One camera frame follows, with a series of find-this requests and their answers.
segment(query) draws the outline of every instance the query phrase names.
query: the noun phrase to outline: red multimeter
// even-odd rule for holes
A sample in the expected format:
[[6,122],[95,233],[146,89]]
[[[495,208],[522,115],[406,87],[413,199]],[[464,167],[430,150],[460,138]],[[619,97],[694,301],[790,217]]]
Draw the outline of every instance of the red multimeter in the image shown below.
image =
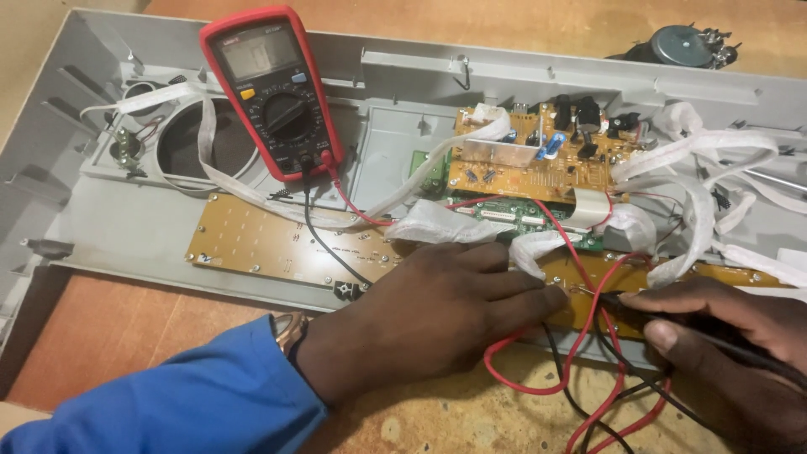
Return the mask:
[[326,150],[333,165],[341,162],[320,73],[294,10],[269,6],[244,11],[209,23],[199,40],[275,179],[302,178],[304,154],[314,158],[312,174],[327,170],[320,158]]

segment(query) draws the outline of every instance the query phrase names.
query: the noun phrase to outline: blue sleeve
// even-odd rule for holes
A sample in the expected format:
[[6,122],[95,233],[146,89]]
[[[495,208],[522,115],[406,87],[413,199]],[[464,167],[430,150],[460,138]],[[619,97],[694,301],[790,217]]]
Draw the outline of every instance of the blue sleeve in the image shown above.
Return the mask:
[[262,317],[62,403],[0,452],[291,453],[326,416]]

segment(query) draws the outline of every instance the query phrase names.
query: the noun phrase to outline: person's left hand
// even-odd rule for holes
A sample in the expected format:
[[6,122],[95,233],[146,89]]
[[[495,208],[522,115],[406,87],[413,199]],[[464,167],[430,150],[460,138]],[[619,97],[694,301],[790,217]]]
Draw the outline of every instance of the person's left hand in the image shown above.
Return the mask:
[[499,243],[420,248],[358,301],[311,321],[299,370],[328,404],[471,370],[487,346],[568,302],[508,261]]

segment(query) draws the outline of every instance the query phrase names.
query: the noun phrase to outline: watch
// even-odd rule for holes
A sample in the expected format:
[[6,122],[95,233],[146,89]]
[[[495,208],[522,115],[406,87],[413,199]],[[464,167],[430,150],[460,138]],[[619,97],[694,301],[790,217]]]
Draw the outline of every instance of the watch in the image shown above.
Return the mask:
[[308,328],[308,320],[302,312],[284,313],[278,317],[269,315],[269,326],[275,342],[280,350],[288,358],[292,348],[298,341],[305,337]]

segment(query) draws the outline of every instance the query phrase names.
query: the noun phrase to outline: hand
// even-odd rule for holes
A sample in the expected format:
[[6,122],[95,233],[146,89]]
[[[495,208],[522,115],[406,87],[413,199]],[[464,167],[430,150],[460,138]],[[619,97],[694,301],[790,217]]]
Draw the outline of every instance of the hand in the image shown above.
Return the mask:
[[568,302],[508,271],[499,243],[426,246],[344,309],[314,319],[297,364],[328,404],[386,385],[471,370],[485,348]]
[[[696,277],[658,290],[622,294],[622,302],[647,312],[707,313],[737,326],[751,342],[807,372],[807,304],[743,292]],[[807,397],[778,376],[743,367],[693,332],[653,321],[645,337],[681,372],[698,377],[730,402],[746,424],[738,433],[754,451],[807,447]]]

